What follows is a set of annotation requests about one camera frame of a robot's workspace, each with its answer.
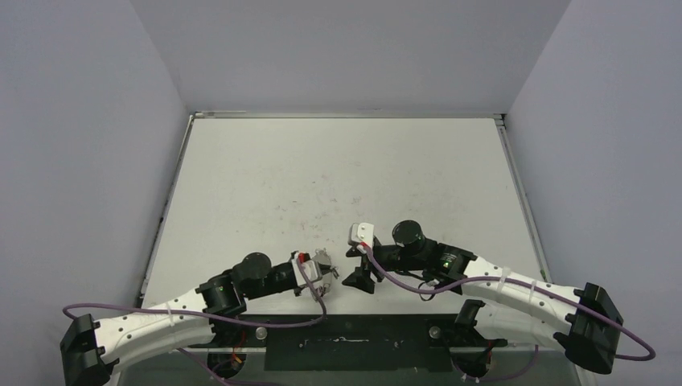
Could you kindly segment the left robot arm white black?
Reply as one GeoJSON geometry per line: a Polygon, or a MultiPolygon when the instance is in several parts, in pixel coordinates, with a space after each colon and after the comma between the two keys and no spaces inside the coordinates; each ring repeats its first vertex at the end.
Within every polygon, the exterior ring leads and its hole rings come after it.
{"type": "Polygon", "coordinates": [[[120,316],[96,319],[76,316],[73,305],[65,306],[72,321],[60,342],[64,381],[104,385],[127,367],[174,349],[212,341],[230,346],[240,326],[267,326],[239,319],[248,300],[309,290],[321,302],[337,277],[323,250],[314,255],[295,251],[279,265],[264,253],[250,253],[194,289],[150,308],[123,307],[120,316]]]}

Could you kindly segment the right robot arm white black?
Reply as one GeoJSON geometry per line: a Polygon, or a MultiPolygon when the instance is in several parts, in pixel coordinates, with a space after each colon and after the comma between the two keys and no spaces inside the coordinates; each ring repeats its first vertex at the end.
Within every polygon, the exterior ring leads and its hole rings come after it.
{"type": "Polygon", "coordinates": [[[460,342],[529,343],[557,350],[586,371],[612,372],[623,318],[601,286],[576,288],[524,276],[427,238],[414,220],[398,223],[392,238],[382,245],[372,224],[352,224],[346,255],[360,263],[343,284],[368,294],[384,279],[431,297],[451,291],[466,298],[454,323],[460,342]]]}

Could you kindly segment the grey key holder with rings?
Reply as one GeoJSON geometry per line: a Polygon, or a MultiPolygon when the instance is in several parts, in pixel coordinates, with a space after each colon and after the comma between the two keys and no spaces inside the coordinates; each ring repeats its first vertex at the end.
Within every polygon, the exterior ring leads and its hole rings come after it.
{"type": "Polygon", "coordinates": [[[330,274],[334,279],[339,278],[338,268],[333,264],[331,255],[325,248],[316,249],[312,259],[318,263],[323,275],[330,274]]]}

